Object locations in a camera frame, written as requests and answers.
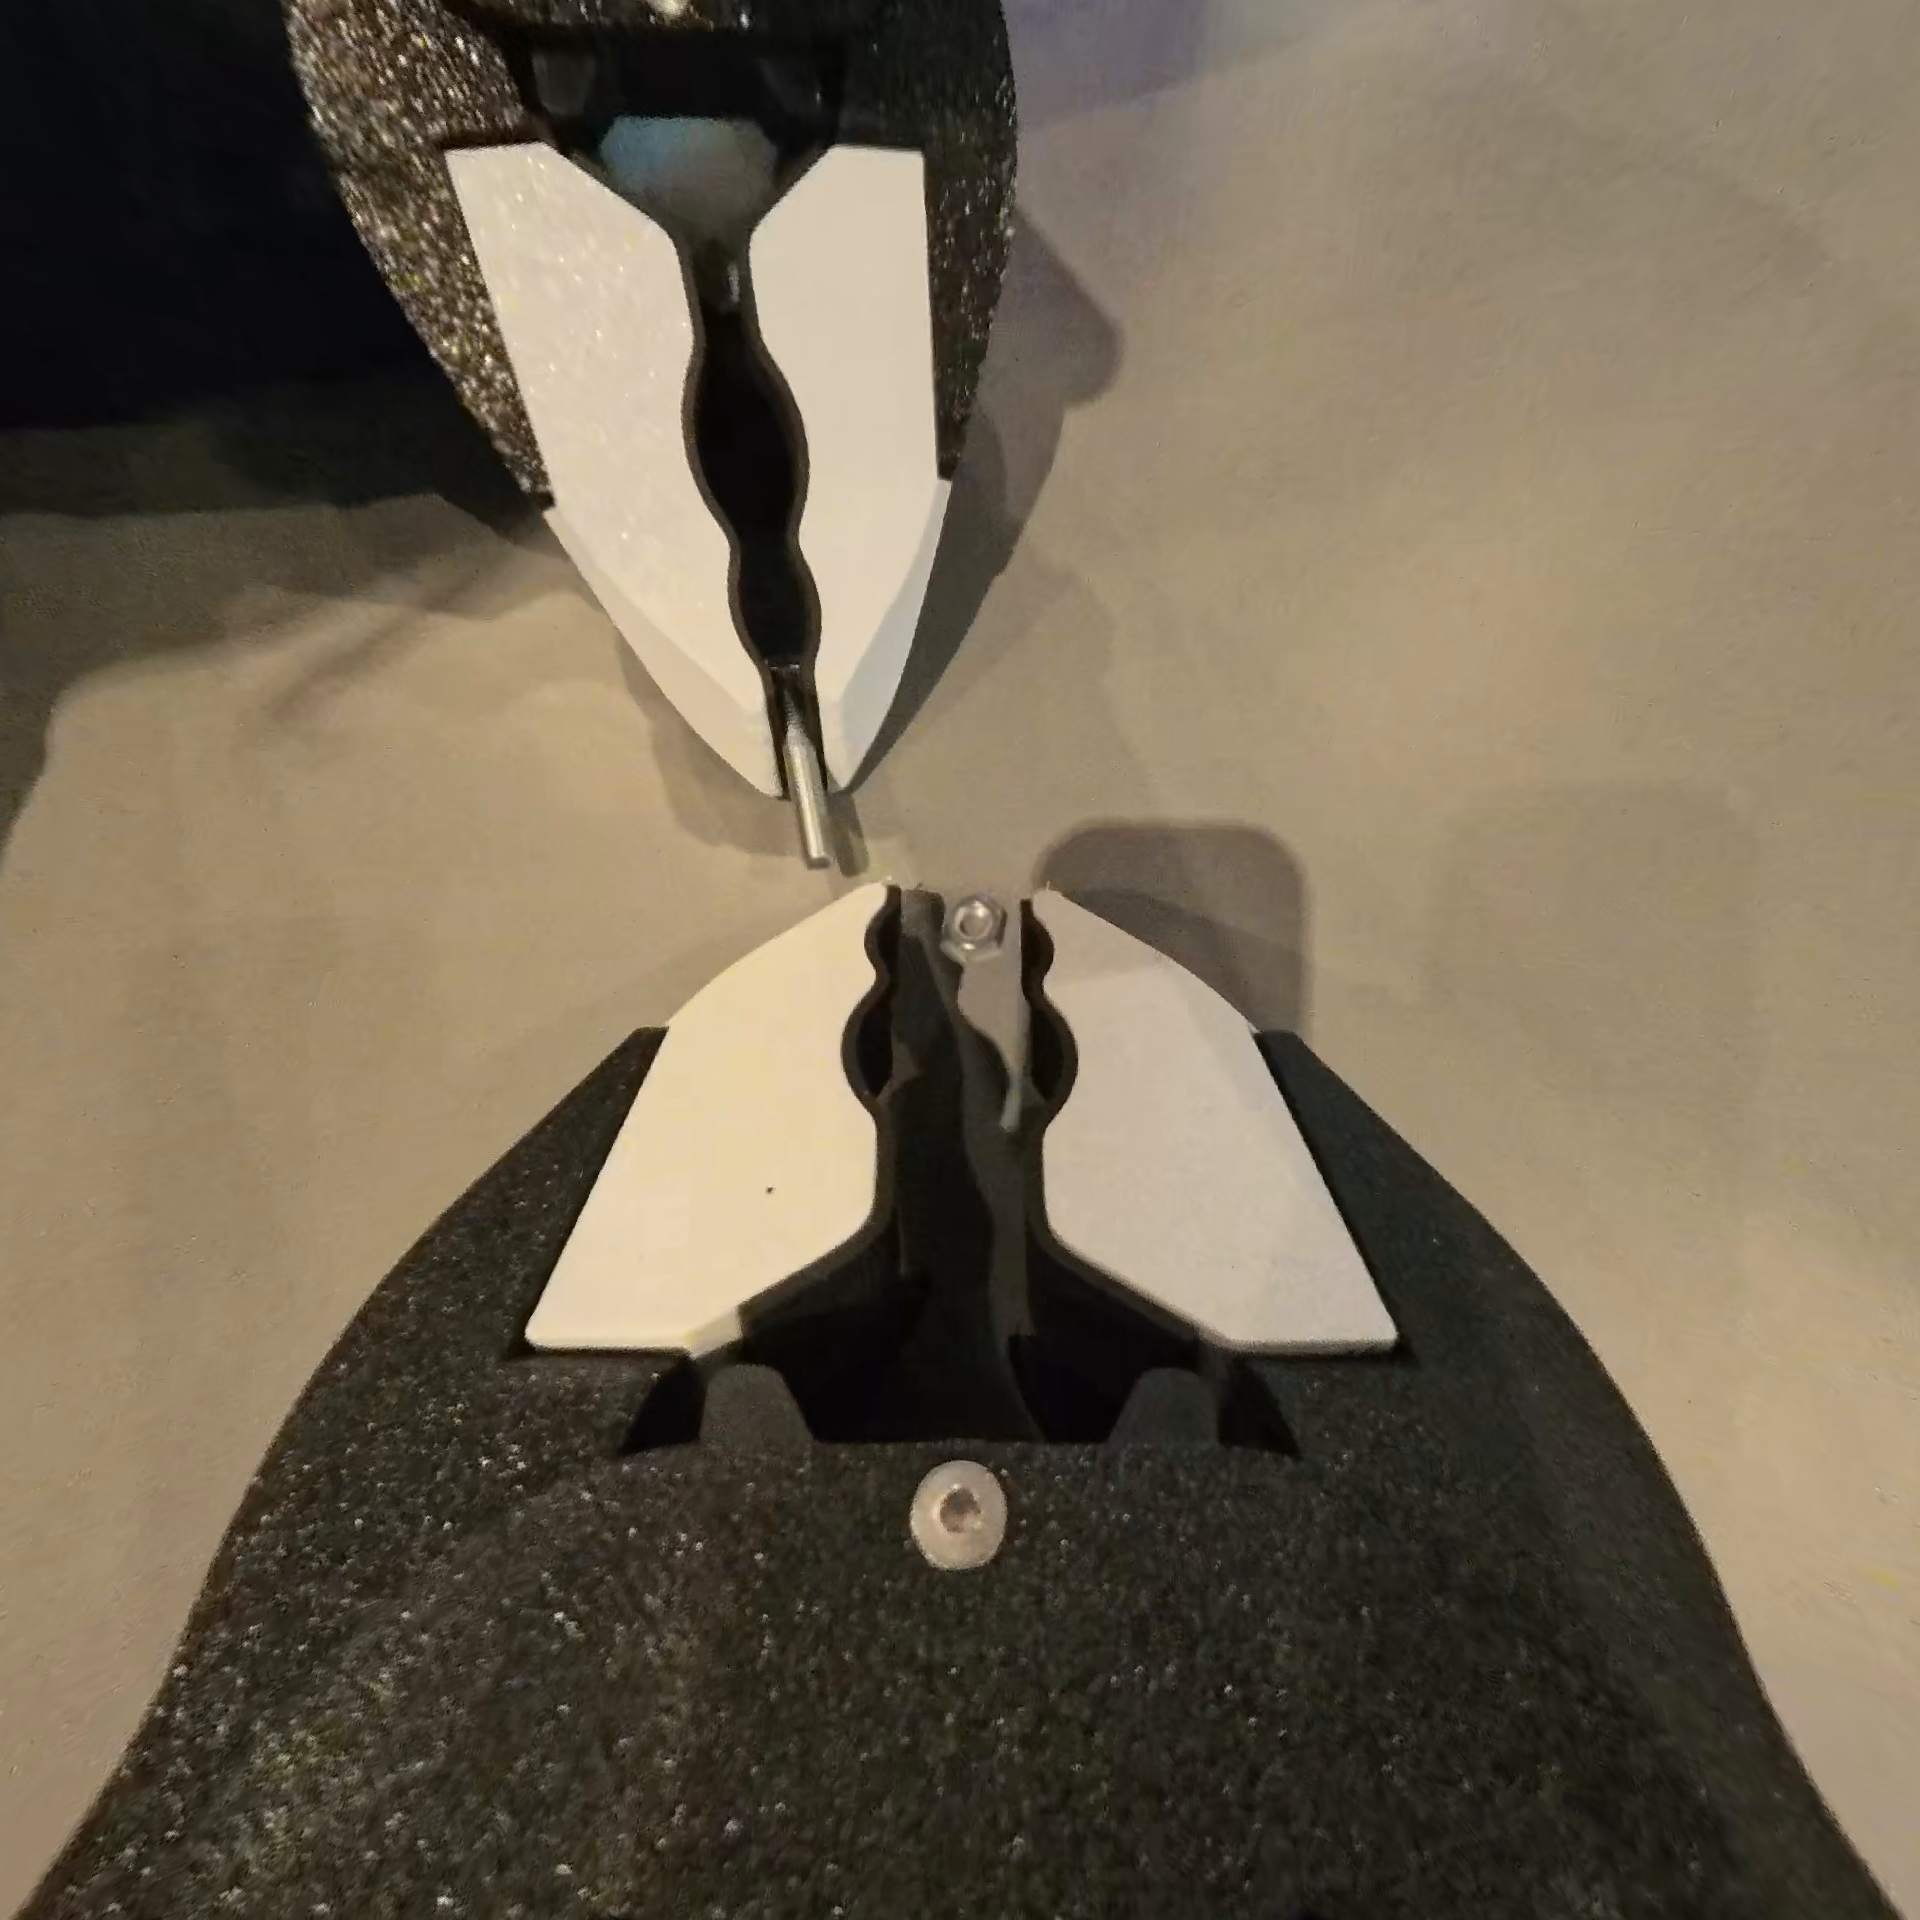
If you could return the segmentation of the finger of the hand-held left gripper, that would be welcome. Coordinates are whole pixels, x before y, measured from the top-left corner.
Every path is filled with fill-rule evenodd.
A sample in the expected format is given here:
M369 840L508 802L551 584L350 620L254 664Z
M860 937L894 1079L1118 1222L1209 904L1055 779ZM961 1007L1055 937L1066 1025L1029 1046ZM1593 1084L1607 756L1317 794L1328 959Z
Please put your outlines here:
M801 417L812 706L828 786L848 791L897 698L950 496L925 158L828 147L759 221L752 277L760 347Z
M731 544L691 467L694 324L675 243L540 142L444 163L556 538L684 721L781 802L768 688L731 619Z

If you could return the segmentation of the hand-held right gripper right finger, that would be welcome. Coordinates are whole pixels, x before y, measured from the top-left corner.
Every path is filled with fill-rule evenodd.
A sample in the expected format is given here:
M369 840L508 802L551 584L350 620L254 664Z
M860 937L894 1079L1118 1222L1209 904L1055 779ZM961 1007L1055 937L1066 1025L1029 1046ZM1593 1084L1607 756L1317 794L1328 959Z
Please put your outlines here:
M1256 1029L1061 892L1033 917L1072 1079L1042 1134L1055 1245L1221 1353L1387 1353L1399 1326Z

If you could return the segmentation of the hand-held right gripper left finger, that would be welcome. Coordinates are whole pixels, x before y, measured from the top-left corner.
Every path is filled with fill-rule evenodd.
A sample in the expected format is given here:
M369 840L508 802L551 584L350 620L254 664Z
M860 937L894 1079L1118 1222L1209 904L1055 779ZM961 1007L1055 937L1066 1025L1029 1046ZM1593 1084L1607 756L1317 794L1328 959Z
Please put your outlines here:
M537 1353L718 1353L878 1201L847 1043L897 904L870 883L738 957L663 1029L522 1328Z

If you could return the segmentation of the silver metal bolt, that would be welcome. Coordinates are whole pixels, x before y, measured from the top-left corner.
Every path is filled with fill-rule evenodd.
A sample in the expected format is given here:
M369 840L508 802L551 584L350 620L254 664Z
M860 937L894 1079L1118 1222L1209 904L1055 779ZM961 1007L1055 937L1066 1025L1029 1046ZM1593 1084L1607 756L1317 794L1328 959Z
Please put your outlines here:
M788 803L797 818L801 853L809 871L836 871L836 831L828 812L828 760L821 713L797 664L772 670L772 713L781 752Z

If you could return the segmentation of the person's left forearm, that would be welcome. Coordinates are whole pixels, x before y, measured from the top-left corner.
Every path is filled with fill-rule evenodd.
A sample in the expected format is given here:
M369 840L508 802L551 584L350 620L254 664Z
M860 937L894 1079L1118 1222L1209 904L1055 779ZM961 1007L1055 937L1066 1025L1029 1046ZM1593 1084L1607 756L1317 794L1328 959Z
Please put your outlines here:
M3 433L452 388L325 172L282 4L3 4Z

